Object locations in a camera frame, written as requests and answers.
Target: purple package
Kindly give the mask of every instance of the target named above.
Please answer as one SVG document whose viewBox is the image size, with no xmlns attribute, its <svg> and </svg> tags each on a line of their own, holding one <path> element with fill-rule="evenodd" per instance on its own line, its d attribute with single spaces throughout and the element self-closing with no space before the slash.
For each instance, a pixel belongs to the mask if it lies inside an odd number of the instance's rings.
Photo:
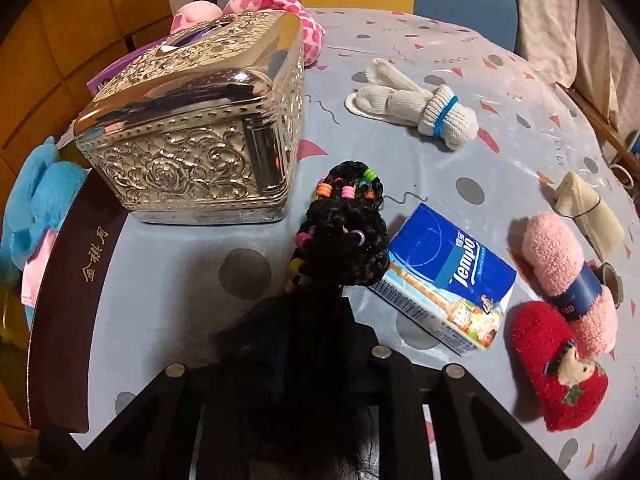
<svg viewBox="0 0 640 480">
<path fill-rule="evenodd" d="M 107 84 L 111 79 L 122 72 L 134 59 L 142 56 L 142 54 L 144 54 L 147 50 L 149 50 L 153 46 L 156 46 L 157 44 L 162 43 L 164 40 L 166 40 L 166 37 L 161 38 L 160 40 L 153 41 L 152 43 L 146 44 L 145 46 L 141 46 L 133 52 L 129 52 L 126 56 L 122 56 L 120 59 L 114 61 L 107 68 L 102 70 L 98 75 L 90 79 L 86 84 L 86 87 L 89 89 L 91 96 L 95 97 L 95 95 L 105 84 Z"/>
</svg>

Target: round table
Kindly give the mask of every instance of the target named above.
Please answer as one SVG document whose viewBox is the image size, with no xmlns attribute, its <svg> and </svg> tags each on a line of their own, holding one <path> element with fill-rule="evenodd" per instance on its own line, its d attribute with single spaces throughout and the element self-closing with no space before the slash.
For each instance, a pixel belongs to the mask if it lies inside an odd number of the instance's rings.
<svg viewBox="0 0 640 480">
<path fill-rule="evenodd" d="M 362 160 L 385 186 L 382 216 L 395 232 L 419 202 L 443 214 L 513 265 L 509 238 L 551 206 L 541 185 L 577 171 L 595 186 L 625 228 L 611 257 L 625 284 L 615 351 L 598 358 L 607 395 L 582 427 L 549 433 L 536 414 L 532 388 L 512 362 L 503 330 L 487 352 L 460 358 L 366 288 L 348 292 L 356 319 L 382 344 L 412 361 L 441 368 L 460 362 L 524 425 L 574 480 L 605 478 L 640 422 L 633 278 L 640 275 L 640 222 L 604 162 L 585 117 L 560 89 L 511 52 L 478 33 L 401 12 L 315 9 L 327 31 L 318 63 L 306 70 L 299 163 L 287 217 L 273 224 L 180 227 L 129 216 L 100 297 L 89 371 L 86 446 L 173 362 L 199 366 L 216 358 L 213 336 L 265 295 L 277 294 L 293 237 L 318 178 L 333 165 Z M 473 108 L 479 136 L 457 152 L 415 130 L 350 114 L 344 98 L 366 82 L 364 69 L 384 57 L 425 88 L 451 86 Z M 575 225 L 587 260 L 594 251 Z M 518 277 L 510 306 L 536 298 Z"/>
</svg>

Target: blue paper label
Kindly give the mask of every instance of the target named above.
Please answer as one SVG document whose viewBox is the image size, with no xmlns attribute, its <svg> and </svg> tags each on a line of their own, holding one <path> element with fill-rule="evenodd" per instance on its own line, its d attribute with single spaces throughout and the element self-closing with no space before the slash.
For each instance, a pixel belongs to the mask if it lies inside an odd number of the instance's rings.
<svg viewBox="0 0 640 480">
<path fill-rule="evenodd" d="M 602 285 L 591 267 L 585 263 L 569 288 L 551 298 L 551 301 L 567 321 L 575 321 L 589 311 L 600 294 L 602 294 Z"/>
<path fill-rule="evenodd" d="M 402 226 L 390 250 L 420 280 L 485 312 L 507 294 L 516 277 L 507 263 L 424 204 Z"/>
</svg>

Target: red sock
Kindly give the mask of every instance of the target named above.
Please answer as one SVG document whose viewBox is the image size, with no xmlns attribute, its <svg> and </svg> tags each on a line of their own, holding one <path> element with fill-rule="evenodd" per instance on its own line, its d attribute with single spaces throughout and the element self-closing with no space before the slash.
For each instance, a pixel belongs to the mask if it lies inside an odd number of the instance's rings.
<svg viewBox="0 0 640 480">
<path fill-rule="evenodd" d="M 525 303 L 516 314 L 513 345 L 549 431 L 577 428 L 591 418 L 609 379 L 596 361 L 580 359 L 573 333 L 555 307 Z"/>
</svg>

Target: pink giraffe plush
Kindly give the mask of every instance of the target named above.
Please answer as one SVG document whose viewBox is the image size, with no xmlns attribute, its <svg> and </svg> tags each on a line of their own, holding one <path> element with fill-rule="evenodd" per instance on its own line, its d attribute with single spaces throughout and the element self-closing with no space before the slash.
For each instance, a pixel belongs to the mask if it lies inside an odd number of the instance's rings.
<svg viewBox="0 0 640 480">
<path fill-rule="evenodd" d="M 298 0 L 229 0 L 223 14 L 244 14 L 260 10 L 285 10 L 295 14 L 302 24 L 302 41 L 305 66 L 312 65 L 320 56 L 326 31 L 316 19 L 306 12 Z"/>
<path fill-rule="evenodd" d="M 183 5 L 175 13 L 171 24 L 171 34 L 193 27 L 196 23 L 210 22 L 222 15 L 222 10 L 216 4 L 206 0 L 197 0 Z"/>
</svg>

